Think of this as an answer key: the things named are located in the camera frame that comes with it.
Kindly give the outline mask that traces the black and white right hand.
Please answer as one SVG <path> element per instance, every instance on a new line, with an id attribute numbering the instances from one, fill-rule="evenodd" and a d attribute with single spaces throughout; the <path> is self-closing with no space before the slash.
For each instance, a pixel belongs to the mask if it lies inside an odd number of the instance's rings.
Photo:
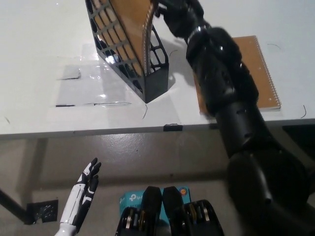
<path id="1" fill-rule="evenodd" d="M 188 40 L 198 27 L 208 28 L 204 11 L 197 0 L 158 0 L 156 16 L 163 16 L 169 30 L 177 38 Z"/>

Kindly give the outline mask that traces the white and black left hand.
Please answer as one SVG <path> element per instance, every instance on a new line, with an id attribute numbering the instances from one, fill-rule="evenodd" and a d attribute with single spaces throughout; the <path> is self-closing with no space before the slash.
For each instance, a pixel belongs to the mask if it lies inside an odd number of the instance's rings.
<path id="1" fill-rule="evenodd" d="M 73 185 L 60 219 L 57 236 L 75 236 L 79 233 L 98 187 L 100 167 L 101 163 L 94 158 Z"/>

